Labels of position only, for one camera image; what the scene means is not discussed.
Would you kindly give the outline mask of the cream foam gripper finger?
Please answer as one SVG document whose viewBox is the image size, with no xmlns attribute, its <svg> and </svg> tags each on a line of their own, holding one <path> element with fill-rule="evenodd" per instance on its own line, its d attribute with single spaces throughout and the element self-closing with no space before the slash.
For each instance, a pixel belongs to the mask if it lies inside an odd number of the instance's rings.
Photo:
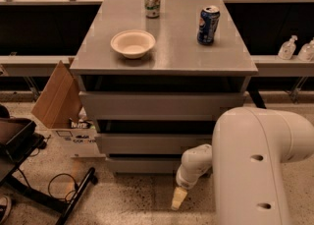
<svg viewBox="0 0 314 225">
<path fill-rule="evenodd" d="M 175 187 L 172 205 L 173 210 L 178 210 L 187 196 L 187 190 L 182 187 Z"/>
</svg>

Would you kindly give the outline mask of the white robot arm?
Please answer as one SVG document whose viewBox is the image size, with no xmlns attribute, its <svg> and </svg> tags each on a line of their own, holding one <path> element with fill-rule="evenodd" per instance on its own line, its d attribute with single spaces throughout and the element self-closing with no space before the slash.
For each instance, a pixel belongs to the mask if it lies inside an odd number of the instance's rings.
<svg viewBox="0 0 314 225">
<path fill-rule="evenodd" d="M 172 209 L 213 171 L 218 225 L 292 225 L 281 165 L 314 153 L 314 126 L 287 111 L 238 107 L 216 122 L 212 142 L 183 153 Z"/>
</svg>

